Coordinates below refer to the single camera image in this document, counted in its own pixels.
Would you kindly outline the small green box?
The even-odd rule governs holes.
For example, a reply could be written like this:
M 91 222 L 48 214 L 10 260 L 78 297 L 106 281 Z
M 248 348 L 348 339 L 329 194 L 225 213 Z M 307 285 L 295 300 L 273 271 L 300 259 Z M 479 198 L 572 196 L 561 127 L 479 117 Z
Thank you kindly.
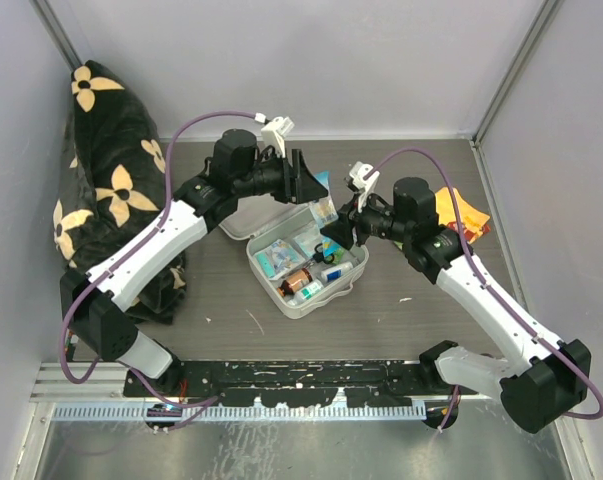
M 343 257 L 346 250 L 338 243 L 331 239 L 326 239 L 322 243 L 323 254 L 326 259 L 332 258 L 335 262 L 339 262 L 340 258 Z

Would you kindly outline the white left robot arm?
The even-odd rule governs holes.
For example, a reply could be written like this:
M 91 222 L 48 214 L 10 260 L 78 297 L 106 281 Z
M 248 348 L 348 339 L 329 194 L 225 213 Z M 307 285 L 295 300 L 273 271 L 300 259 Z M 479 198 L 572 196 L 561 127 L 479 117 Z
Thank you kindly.
M 155 220 L 87 273 L 63 275 L 64 320 L 98 357 L 136 371 L 159 396 L 180 387 L 180 360 L 142 333 L 127 315 L 134 298 L 175 257 L 234 214 L 242 198 L 269 195 L 282 204 L 327 197 L 301 150 L 259 149 L 247 130 L 232 129 L 216 141 L 204 170 L 173 194 Z

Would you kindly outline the white bottle green label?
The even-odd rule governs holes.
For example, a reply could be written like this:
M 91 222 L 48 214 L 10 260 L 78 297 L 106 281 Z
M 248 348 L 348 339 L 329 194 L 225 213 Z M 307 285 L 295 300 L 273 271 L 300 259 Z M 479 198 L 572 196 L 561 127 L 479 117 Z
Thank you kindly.
M 298 290 L 293 297 L 287 301 L 290 306 L 298 306 L 312 299 L 324 289 L 324 284 L 320 280 L 314 280 Z

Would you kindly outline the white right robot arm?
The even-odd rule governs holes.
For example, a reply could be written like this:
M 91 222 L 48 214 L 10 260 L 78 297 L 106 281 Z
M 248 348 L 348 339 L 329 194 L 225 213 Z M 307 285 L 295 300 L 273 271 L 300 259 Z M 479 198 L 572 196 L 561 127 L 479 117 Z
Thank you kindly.
M 391 203 L 374 193 L 370 181 L 350 179 L 347 186 L 352 199 L 323 233 L 346 248 L 370 237 L 401 243 L 409 265 L 457 301 L 502 354 L 490 358 L 443 341 L 419 357 L 425 390 L 440 394 L 457 385 L 497 399 L 528 433 L 585 400 L 589 349 L 543 327 L 494 280 L 463 237 L 440 223 L 436 196 L 425 180 L 396 181 Z

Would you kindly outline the brown medicine bottle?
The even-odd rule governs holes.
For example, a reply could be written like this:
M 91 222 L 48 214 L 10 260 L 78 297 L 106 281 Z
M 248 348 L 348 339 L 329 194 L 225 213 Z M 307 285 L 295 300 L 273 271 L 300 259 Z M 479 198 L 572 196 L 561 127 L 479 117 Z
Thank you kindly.
M 288 275 L 277 288 L 282 296 L 294 295 L 297 291 L 307 286 L 313 281 L 313 277 L 307 268 L 300 268 L 294 273 Z

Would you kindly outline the grey medicine kit case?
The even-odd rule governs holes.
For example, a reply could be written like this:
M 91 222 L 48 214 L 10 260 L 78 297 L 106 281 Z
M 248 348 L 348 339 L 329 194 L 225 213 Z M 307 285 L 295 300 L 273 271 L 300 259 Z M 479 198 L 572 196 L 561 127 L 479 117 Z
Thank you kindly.
M 277 308 L 300 319 L 349 294 L 369 260 L 365 247 L 329 250 L 312 208 L 279 204 L 269 197 L 241 199 L 238 211 L 221 223 L 234 240 L 247 242 L 248 265 Z

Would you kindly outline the green plasters plastic bag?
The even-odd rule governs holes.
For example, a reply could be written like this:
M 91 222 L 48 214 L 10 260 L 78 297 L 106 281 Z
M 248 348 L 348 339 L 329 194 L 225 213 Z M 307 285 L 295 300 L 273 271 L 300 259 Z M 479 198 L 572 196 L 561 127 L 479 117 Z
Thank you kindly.
M 301 249 L 305 256 L 311 257 L 315 253 L 315 248 L 322 244 L 323 237 L 318 226 L 314 223 L 311 223 L 296 233 L 293 236 L 293 241 Z

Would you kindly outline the blue cooling patch pouch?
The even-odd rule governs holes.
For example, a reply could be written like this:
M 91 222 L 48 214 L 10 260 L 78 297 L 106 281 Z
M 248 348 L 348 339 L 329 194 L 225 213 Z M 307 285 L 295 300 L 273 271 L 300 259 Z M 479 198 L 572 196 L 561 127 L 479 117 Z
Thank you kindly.
M 327 191 L 330 191 L 328 171 L 316 174 L 315 178 Z M 323 228 L 325 225 L 338 219 L 337 210 L 330 194 L 317 201 L 311 202 L 310 210 L 319 228 Z

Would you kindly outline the black handled scissors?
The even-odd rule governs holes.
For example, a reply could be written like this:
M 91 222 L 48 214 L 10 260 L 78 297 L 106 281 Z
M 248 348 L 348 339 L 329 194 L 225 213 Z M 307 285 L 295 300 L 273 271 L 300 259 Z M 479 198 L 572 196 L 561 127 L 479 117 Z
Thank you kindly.
M 333 253 L 326 255 L 323 250 L 323 244 L 319 243 L 314 247 L 314 253 L 311 255 L 310 260 L 314 263 L 332 265 L 335 262 L 335 255 Z

